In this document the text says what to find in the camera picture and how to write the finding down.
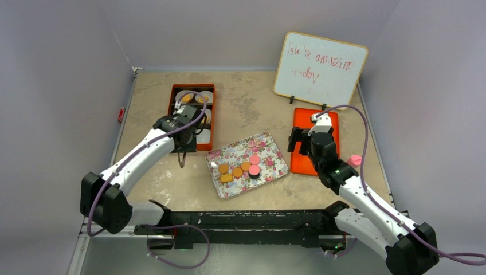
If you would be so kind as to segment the round orange cookie top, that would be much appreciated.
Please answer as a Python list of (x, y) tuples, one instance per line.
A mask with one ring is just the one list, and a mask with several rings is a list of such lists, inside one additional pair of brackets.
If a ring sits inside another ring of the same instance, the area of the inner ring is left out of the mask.
[(187, 104), (187, 103), (191, 102), (192, 98), (193, 98), (193, 95), (191, 93), (186, 94), (183, 97), (181, 97), (181, 103)]

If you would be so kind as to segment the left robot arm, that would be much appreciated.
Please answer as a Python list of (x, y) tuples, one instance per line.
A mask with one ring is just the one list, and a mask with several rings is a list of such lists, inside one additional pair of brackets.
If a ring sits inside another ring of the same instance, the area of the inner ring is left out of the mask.
[(148, 134), (127, 155), (99, 174), (87, 173), (81, 180), (80, 212), (87, 218), (87, 234), (121, 232), (126, 226), (149, 226), (156, 234), (169, 231), (167, 208), (150, 200), (132, 205), (127, 197), (140, 179), (170, 153), (185, 156), (196, 152), (195, 131), (206, 109), (193, 105), (177, 107), (159, 118)]

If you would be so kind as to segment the flower shaped yellow cookie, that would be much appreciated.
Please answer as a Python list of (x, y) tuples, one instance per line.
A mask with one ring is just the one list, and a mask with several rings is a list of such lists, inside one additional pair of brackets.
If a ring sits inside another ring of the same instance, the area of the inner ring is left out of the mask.
[(207, 95), (198, 96), (197, 102), (199, 102), (201, 104), (204, 104), (204, 103), (208, 104), (209, 103), (209, 96), (207, 96)]

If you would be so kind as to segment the metal serving tongs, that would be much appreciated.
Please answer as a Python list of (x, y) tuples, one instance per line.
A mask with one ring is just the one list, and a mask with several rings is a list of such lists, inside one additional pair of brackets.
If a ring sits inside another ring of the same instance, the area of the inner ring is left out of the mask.
[(186, 152), (178, 152), (178, 163), (181, 169), (185, 167), (186, 154), (187, 154)]

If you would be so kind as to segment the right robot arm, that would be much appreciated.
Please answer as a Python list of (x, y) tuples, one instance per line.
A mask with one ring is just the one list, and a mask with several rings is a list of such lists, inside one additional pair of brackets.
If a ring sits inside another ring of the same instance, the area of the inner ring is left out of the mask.
[(439, 262), (434, 229), (427, 223), (418, 225), (383, 201), (338, 157), (329, 132), (294, 127), (288, 141), (288, 152), (300, 143), (299, 154), (309, 158), (321, 183), (356, 207), (323, 215), (325, 231), (357, 237), (385, 260), (392, 274), (424, 274)]

